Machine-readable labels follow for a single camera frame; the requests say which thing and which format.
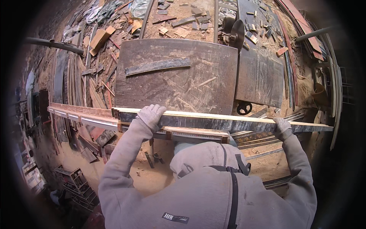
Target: gray glove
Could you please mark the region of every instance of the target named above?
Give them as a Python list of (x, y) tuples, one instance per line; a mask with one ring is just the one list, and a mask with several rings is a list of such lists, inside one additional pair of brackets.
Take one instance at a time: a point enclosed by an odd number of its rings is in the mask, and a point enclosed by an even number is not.
[(161, 115), (166, 111), (166, 107), (161, 107), (160, 105), (146, 106), (142, 108), (139, 113), (137, 113), (136, 119), (141, 120), (151, 132), (156, 133), (160, 130), (161, 126), (158, 126)]
[(274, 135), (281, 141), (285, 141), (289, 136), (292, 135), (291, 124), (283, 118), (273, 118), (276, 123), (276, 129)]

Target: dirt ground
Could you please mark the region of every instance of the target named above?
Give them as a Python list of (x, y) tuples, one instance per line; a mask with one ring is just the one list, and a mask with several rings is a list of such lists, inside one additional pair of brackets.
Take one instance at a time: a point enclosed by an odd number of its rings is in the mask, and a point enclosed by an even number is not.
[[(82, 3), (84, 6), (88, 5), (90, 1), (84, 1)], [(171, 4), (171, 6), (168, 8), (169, 15), (176, 16), (177, 19), (173, 20), (178, 21), (182, 18), (190, 17), (191, 16), (191, 7), (185, 6), (180, 7), (179, 4), (188, 2), (187, 0), (175, 0), (174, 3)], [(199, 8), (207, 9), (210, 11), (212, 22), (214, 21), (214, 1), (192, 1), (193, 4), (197, 4)], [(73, 15), (73, 11), (69, 13), (69, 15), (59, 23), (57, 28), (55, 28), (55, 31), (53, 33), (54, 36), (52, 36), (56, 41), (61, 40), (63, 30), (68, 22), (68, 20)], [(297, 36), (295, 29), (291, 23), (291, 21), (288, 19), (287, 16), (283, 14), (284, 23), (288, 29), (288, 33), (290, 36), (290, 39), (293, 39)], [(108, 25), (116, 25), (116, 22), (110, 22), (104, 25), (104, 27), (107, 27)], [(186, 37), (187, 39), (194, 39), (194, 40), (203, 40), (202, 36), (199, 31), (193, 31), (191, 30), (191, 23), (187, 24), (190, 29), (189, 35)], [(123, 41), (122, 35), (124, 31), (126, 30), (126, 24), (121, 27), (121, 29), (117, 29), (116, 32), (111, 36), (111, 38), (120, 45)], [(150, 33), (149, 38), (158, 37), (158, 29), (161, 27), (161, 23), (158, 23), (156, 25), (152, 25), (152, 23), (149, 21), (147, 24), (147, 29), (145, 31), (145, 34)], [(174, 35), (173, 29), (171, 26), (167, 27), (169, 29), (168, 34)], [(84, 37), (90, 36), (91, 34), (92, 26), (87, 26), (85, 29)], [(209, 28), (210, 33), (206, 32), (207, 38), (205, 41), (213, 42), (213, 27)], [(107, 68), (109, 63), (113, 61), (111, 57), (111, 52), (113, 52), (115, 55), (119, 54), (119, 50), (115, 47), (115, 45), (112, 44), (111, 41), (107, 42), (106, 45), (106, 51), (101, 53), (99, 62), (104, 65), (104, 69)], [(305, 78), (298, 77), (298, 89), (299, 89), (299, 106), (296, 106), (295, 111), (292, 110), (292, 108), (289, 107), (289, 100), (285, 99), (285, 89), (283, 91), (283, 103), (281, 106), (281, 110), (278, 113), (275, 113), (274, 107), (269, 107), (267, 116), (270, 117), (285, 117), (288, 115), (291, 115), (303, 108), (311, 107), (311, 101), (309, 98), (311, 97), (311, 93), (313, 93), (313, 81), (311, 78), (311, 69), (308, 67), (310, 65), (310, 60), (307, 59), (306, 53), (305, 55), (302, 55), (301, 49), (293, 46), (296, 54), (296, 71), (304, 76)], [(37, 48), (37, 50), (41, 50), (41, 53), (44, 53), (43, 58), (41, 59), (39, 65), (36, 68), (37, 71), (37, 81), (35, 84), (35, 90), (40, 89), (50, 89), (53, 87), (53, 83), (51, 82), (50, 76), (54, 75), (55, 67), (54, 67), (54, 59), (55, 59), (55, 48)], [(34, 55), (36, 50), (33, 50), (33, 54), (29, 55), (28, 58), (28, 65), (29, 66), (35, 66), (36, 63), (39, 61), (40, 57), (35, 61), (35, 63), (32, 63), (31, 56)], [(96, 67), (96, 57), (93, 57), (91, 59), (91, 68)], [(105, 80), (107, 78), (107, 73), (102, 73), (99, 76), (99, 85), (100, 82)], [(20, 82), (21, 87), (25, 85), (26, 82), (26, 76), (23, 77), (22, 81)], [(115, 84), (115, 75), (113, 75), (111, 81), (111, 90), (114, 91), (114, 84)], [(236, 107), (237, 107), (237, 101), (234, 102), (233, 112), (232, 115), (238, 115), (236, 113)], [(252, 113), (248, 114), (247, 116), (253, 114), (254, 112), (257, 112), (261, 110), (264, 107), (268, 106), (261, 106), (261, 105), (253, 105)], [(46, 179), (54, 186), (57, 186), (52, 171), (55, 167), (62, 164), (63, 167), (66, 170), (73, 171), (77, 168), (81, 168), (83, 174), (87, 178), (88, 183), (92, 187), (92, 189), (96, 192), (98, 192), (98, 184), (99, 179), (101, 175), (103, 174), (104, 169), (104, 163), (103, 159), (99, 156), (97, 156), (98, 160), (93, 163), (86, 162), (82, 156), (80, 155), (80, 152), (75, 151), (71, 149), (70, 145), (68, 143), (61, 143), (58, 144), (59, 154), (56, 155), (53, 145), (51, 144), (50, 137), (53, 137), (53, 131), (51, 130), (50, 126), (44, 127), (44, 132), (40, 134), (39, 139), (37, 141), (37, 150), (35, 152), (35, 157), (37, 164), (41, 165), (45, 168), (45, 177)], [(316, 147), (316, 143), (321, 140), (321, 135), (318, 135), (317, 133), (313, 133), (313, 136), (311, 136), (311, 140), (309, 143), (309, 147), (306, 149), (306, 152), (311, 158), (311, 152), (314, 151)], [(243, 149), (242, 153), (245, 156), (254, 155), (261, 152), (266, 152), (272, 149), (280, 148), (281, 143), (275, 143), (271, 145), (261, 146), (257, 148), (252, 149)], [(151, 194), (154, 194), (160, 190), (162, 190), (164, 187), (168, 186), (169, 184), (174, 182), (174, 178), (172, 176), (172, 171), (169, 168), (170, 161), (173, 158), (173, 151), (174, 151), (174, 145), (172, 141), (166, 141), (166, 140), (155, 140), (154, 143), (154, 151), (158, 153), (159, 157), (163, 158), (165, 164), (157, 163), (156, 167), (154, 169), (151, 169), (149, 166), (149, 163), (146, 160), (145, 155), (142, 152), (150, 151), (149, 143), (143, 143), (142, 145), (142, 151), (139, 153), (136, 161), (133, 163), (130, 175), (134, 180), (134, 186), (138, 191), (140, 191), (144, 196), (149, 196)], [(284, 177), (289, 175), (289, 169), (286, 161), (286, 157), (284, 152), (278, 152), (273, 153), (267, 156), (263, 156), (256, 159), (248, 160), (252, 164), (252, 170), (251, 175), (257, 175), (262, 178), (263, 181), (272, 180), (280, 177)], [(280, 188), (277, 193), (284, 193), (285, 189)]]

